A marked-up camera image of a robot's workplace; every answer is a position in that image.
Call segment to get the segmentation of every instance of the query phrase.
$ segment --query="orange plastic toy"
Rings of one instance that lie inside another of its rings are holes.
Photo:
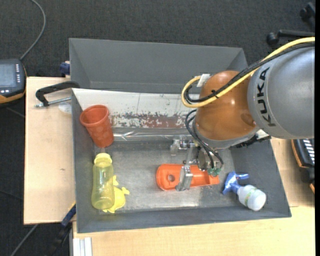
[[[106,106],[93,105],[86,108],[79,118],[99,148],[108,147],[114,142],[114,134],[108,116],[109,110]]]
[[[156,183],[164,191],[174,190],[179,183],[180,171],[183,164],[165,163],[156,171]],[[219,177],[209,175],[207,171],[201,171],[197,165],[190,165],[193,174],[190,187],[219,184]]]

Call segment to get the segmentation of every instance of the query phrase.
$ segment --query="yellow bottle cap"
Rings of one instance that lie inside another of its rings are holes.
[[[96,163],[97,161],[107,161],[109,162],[110,164],[112,164],[112,159],[111,159],[111,156],[107,153],[99,153],[95,156],[95,159],[94,159],[94,163]]]

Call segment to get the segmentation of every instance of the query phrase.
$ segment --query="orange object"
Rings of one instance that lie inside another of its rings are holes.
[[[164,191],[174,190],[179,183],[180,171],[183,164],[165,163],[156,171],[156,183]],[[193,174],[190,187],[219,184],[219,177],[209,175],[207,171],[201,171],[197,165],[190,165]]]
[[[238,73],[227,70],[211,76],[201,88],[199,97],[210,95],[212,90],[217,91]],[[202,136],[216,141],[232,140],[256,128],[248,107],[248,84],[249,79],[223,97],[197,109],[195,125]]]
[[[93,105],[88,107],[81,113],[79,119],[99,148],[105,148],[114,142],[109,110],[106,106]]]

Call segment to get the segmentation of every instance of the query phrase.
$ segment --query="black floor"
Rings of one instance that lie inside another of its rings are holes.
[[[47,26],[23,60],[28,76],[60,76],[68,38],[160,42],[244,49],[248,63],[273,51],[269,32],[311,31],[300,9],[305,0],[38,0]],[[0,0],[0,60],[19,58],[38,36],[42,15],[29,0]],[[281,39],[280,45],[288,40]],[[0,256],[10,255],[32,226],[23,225],[24,99],[0,108]],[[18,256],[40,256],[59,231],[41,224]],[[68,255],[66,242],[56,255]]]

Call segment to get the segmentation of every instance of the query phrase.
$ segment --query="yellow plastic bottle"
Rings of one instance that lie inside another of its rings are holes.
[[[113,184],[114,168],[110,155],[107,153],[97,154],[94,159],[92,171],[92,206],[99,210],[109,209],[115,204]]]

